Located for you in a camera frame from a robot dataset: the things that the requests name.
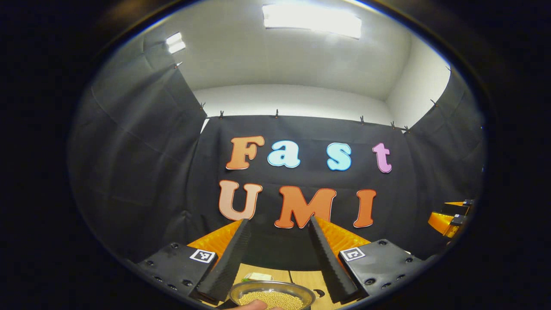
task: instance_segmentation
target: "pellets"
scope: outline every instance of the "pellets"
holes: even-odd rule
[[[239,304],[244,305],[253,300],[261,300],[268,305],[267,309],[280,307],[284,310],[300,310],[302,308],[302,300],[290,294],[281,292],[250,292],[239,298]]]

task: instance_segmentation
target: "bowl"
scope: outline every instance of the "bowl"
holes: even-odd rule
[[[316,300],[316,295],[308,288],[280,281],[247,281],[238,283],[231,287],[229,295],[231,301],[239,304],[239,299],[251,292],[281,292],[298,297],[302,300],[301,310],[310,307]]]

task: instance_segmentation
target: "ceiling light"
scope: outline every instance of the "ceiling light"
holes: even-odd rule
[[[176,53],[176,52],[178,52],[178,51],[180,51],[180,50],[183,50],[183,49],[185,49],[185,48],[186,48],[186,44],[185,44],[184,42],[178,42],[178,43],[176,43],[176,44],[174,44],[174,45],[170,45],[170,46],[169,46],[169,52],[170,52],[171,54],[174,54],[174,53]]]
[[[177,43],[179,41],[182,41],[182,34],[181,33],[171,35],[171,36],[169,36],[168,39],[166,39],[166,43],[168,45],[172,45],[172,44]]]
[[[184,44],[184,42],[182,41],[181,33],[169,36],[168,39],[166,39],[166,44],[169,46],[169,52],[171,54],[174,54],[186,48],[186,44]]]
[[[360,38],[361,19],[344,11],[296,4],[262,7],[266,28],[299,28]]]

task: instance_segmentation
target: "letter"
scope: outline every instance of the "letter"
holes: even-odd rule
[[[245,209],[241,212],[235,211],[233,207],[234,193],[238,188],[239,183],[237,182],[228,180],[220,181],[220,200],[218,201],[218,209],[223,216],[232,221],[238,221],[242,218],[248,218],[250,220],[255,215],[256,199],[258,198],[258,193],[262,191],[262,186],[249,183],[243,186],[243,189],[247,192],[247,198],[245,200]]]
[[[373,198],[376,195],[377,192],[373,189],[363,189],[356,193],[356,196],[360,199],[360,210],[358,211],[358,218],[354,222],[354,227],[362,228],[373,224],[371,209],[373,207]]]
[[[276,227],[293,228],[295,223],[291,221],[291,213],[295,215],[299,228],[304,228],[314,214],[326,221],[331,220],[331,205],[337,196],[334,189],[318,190],[309,204],[306,204],[302,191],[296,186],[282,186],[279,192],[283,195],[283,206],[279,220],[274,222]]]
[[[231,151],[231,160],[226,164],[228,170],[243,170],[249,167],[249,163],[245,161],[245,156],[248,155],[250,160],[253,160],[256,156],[256,145],[264,145],[264,137],[242,137],[233,138],[231,143],[234,144],[234,148]]]
[[[350,154],[352,154],[352,150],[348,144],[331,143],[327,146],[327,155],[331,157],[327,160],[327,166],[331,170],[348,170],[352,165]]]
[[[272,166],[295,168],[300,164],[299,146],[289,140],[278,141],[272,145],[273,151],[268,155],[268,163]]]
[[[373,152],[377,153],[377,165],[383,173],[389,173],[392,170],[392,165],[386,163],[386,156],[390,155],[390,151],[385,149],[385,145],[379,143],[373,147]]]

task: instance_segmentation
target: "black curtain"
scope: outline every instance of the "black curtain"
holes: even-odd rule
[[[449,241],[427,224],[444,202],[476,199],[486,160],[484,115],[464,80],[452,68],[435,105],[404,135],[417,180],[415,255],[426,258]]]
[[[152,28],[111,56],[85,90],[68,150],[88,224],[133,261],[186,234],[183,192],[206,117],[165,39]]]
[[[263,136],[265,144],[257,148],[255,159],[247,160],[244,170],[227,170],[234,137]],[[291,140],[299,146],[300,164],[296,168],[275,167],[267,157],[277,141]],[[327,146],[346,143],[351,149],[352,165],[346,171],[331,171],[327,166]],[[383,142],[390,150],[390,173],[379,171],[372,148]],[[282,186],[297,186],[305,201],[310,202],[319,189],[337,192],[331,209],[331,222],[368,240],[387,238],[398,246],[412,249],[412,218],[417,209],[417,186],[413,163],[404,135],[400,130],[378,124],[362,125],[356,121],[302,116],[228,116],[211,118],[201,134],[190,170],[187,206],[193,221],[191,239],[227,225],[231,220],[219,211],[219,182],[239,183],[233,205],[236,211],[245,207],[243,186],[254,183],[263,187],[258,194],[256,212],[250,224],[252,237],[244,263],[271,269],[319,270],[306,227],[277,228],[283,196]],[[355,228],[359,199],[363,189],[377,192],[369,227]]]
[[[318,268],[305,229],[276,228],[279,188],[298,186],[306,201],[320,188],[337,191],[331,220],[364,238],[389,239],[425,259],[448,241],[427,223],[447,201],[476,198],[485,145],[481,113],[452,70],[442,97],[410,132],[390,126],[315,117],[227,116],[210,119],[175,68],[162,27],[116,51],[86,89],[69,145],[75,199],[88,224],[116,254],[139,261],[168,242],[191,242],[230,222],[218,211],[219,181],[240,184],[234,208],[245,204],[245,183],[263,186],[244,263],[276,269]],[[231,138],[262,135],[249,169],[228,171]],[[274,167],[271,144],[292,140],[302,163]],[[327,168],[332,142],[352,148],[352,166]],[[372,148],[390,150],[392,172],[378,170]],[[355,228],[356,192],[373,189],[370,227]]]

